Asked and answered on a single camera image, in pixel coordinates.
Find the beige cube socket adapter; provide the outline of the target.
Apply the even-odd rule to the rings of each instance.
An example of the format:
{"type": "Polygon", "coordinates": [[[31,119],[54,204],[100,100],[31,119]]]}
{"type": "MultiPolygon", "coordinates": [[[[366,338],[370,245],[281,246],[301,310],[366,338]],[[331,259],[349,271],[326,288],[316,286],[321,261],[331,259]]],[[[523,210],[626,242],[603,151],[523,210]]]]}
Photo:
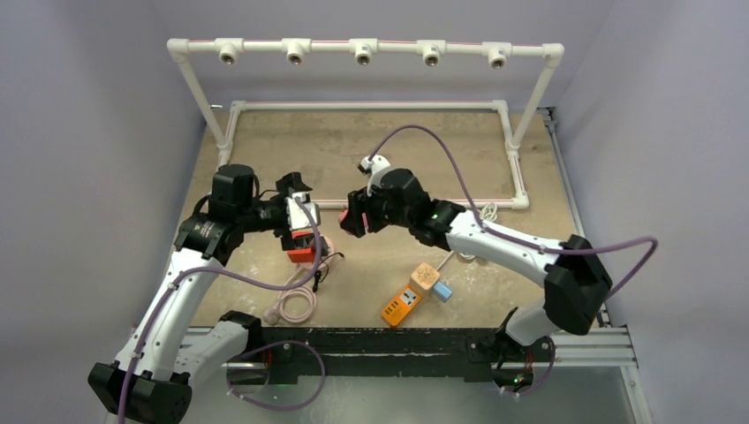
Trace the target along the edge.
{"type": "Polygon", "coordinates": [[[409,276],[408,286],[421,295],[428,294],[440,280],[440,272],[428,263],[420,263],[409,276]]]}

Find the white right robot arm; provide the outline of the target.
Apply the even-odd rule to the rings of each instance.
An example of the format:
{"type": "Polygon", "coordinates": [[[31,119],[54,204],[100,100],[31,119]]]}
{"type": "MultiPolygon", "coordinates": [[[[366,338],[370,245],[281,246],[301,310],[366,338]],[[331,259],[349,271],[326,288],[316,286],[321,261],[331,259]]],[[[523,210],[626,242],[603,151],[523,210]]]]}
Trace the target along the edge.
{"type": "Polygon", "coordinates": [[[577,235],[535,238],[493,223],[447,200],[433,199],[408,169],[386,170],[372,187],[348,193],[342,230],[361,238],[388,226],[406,228],[421,244],[475,255],[510,269],[543,289],[540,302],[508,314],[496,335],[498,352],[519,358],[538,339],[558,331],[584,336],[612,286],[600,259],[577,235]]]}

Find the red cube socket adapter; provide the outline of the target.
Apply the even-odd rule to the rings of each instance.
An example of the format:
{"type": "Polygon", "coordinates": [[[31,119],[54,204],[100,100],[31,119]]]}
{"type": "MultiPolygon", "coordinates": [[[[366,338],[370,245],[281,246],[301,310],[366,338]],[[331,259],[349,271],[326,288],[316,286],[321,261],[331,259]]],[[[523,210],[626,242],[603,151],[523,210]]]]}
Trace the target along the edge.
{"type": "Polygon", "coordinates": [[[295,250],[286,252],[291,263],[314,263],[316,257],[316,245],[314,250],[295,250]]]}

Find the black charger adapter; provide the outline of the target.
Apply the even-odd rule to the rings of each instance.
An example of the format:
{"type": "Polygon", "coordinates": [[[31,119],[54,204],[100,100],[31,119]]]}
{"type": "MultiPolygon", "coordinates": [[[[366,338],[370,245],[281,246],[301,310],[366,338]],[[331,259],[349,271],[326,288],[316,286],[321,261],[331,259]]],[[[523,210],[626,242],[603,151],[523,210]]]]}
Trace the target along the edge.
{"type": "Polygon", "coordinates": [[[312,286],[313,293],[318,292],[319,286],[327,278],[332,268],[333,262],[336,259],[344,259],[344,258],[345,258],[345,255],[343,253],[337,252],[337,253],[328,255],[324,259],[322,259],[319,268],[315,271],[315,274],[314,274],[314,283],[312,286]]]}

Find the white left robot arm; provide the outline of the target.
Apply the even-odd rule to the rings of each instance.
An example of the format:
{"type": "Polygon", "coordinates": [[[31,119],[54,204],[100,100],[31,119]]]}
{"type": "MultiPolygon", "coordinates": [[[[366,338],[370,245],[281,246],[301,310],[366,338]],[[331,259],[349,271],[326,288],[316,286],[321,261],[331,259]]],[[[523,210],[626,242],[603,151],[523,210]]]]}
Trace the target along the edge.
{"type": "Polygon", "coordinates": [[[178,228],[164,279],[143,319],[116,358],[95,364],[87,378],[118,422],[178,423],[195,389],[224,362],[255,360],[271,349],[261,321],[237,311],[224,314],[199,343],[185,348],[183,341],[205,294],[227,274],[246,234],[271,231],[283,250],[290,250],[296,231],[318,227],[320,213],[310,193],[293,171],[264,199],[251,167],[218,168],[210,191],[178,228]]]}

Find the pink square charger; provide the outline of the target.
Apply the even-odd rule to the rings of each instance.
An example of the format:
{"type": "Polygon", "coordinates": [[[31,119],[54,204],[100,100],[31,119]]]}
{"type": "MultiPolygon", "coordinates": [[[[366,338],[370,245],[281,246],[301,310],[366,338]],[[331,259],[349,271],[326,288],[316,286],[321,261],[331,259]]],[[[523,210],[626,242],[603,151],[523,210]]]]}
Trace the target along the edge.
{"type": "Polygon", "coordinates": [[[352,211],[347,209],[343,211],[338,217],[338,223],[340,228],[347,234],[358,238],[358,214],[362,212],[352,211]]]}

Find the orange power strip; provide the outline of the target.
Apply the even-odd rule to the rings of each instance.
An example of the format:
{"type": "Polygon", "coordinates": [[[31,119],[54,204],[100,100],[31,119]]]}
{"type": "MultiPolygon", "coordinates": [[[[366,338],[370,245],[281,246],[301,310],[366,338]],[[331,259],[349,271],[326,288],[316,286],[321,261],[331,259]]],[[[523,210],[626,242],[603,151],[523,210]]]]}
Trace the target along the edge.
{"type": "MultiPolygon", "coordinates": [[[[442,279],[441,270],[455,255],[455,252],[448,253],[443,258],[443,260],[436,267],[434,267],[440,272],[441,277],[439,281],[444,282],[442,279]]],[[[429,296],[435,298],[432,290],[428,294],[421,295],[418,292],[410,289],[407,282],[407,284],[397,293],[397,295],[395,295],[391,299],[391,301],[383,308],[383,310],[381,311],[381,318],[390,328],[397,328],[400,324],[403,323],[406,317],[412,313],[417,305],[423,299],[429,296]]]]}

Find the blue square charger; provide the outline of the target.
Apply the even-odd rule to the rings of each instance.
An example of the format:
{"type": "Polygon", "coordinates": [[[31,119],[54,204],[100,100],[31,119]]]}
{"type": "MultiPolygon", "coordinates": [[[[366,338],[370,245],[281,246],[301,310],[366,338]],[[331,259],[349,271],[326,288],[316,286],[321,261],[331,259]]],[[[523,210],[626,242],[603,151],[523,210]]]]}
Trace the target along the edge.
{"type": "Polygon", "coordinates": [[[450,300],[453,291],[452,289],[442,281],[438,281],[432,288],[432,293],[442,303],[446,303],[450,300]]]}

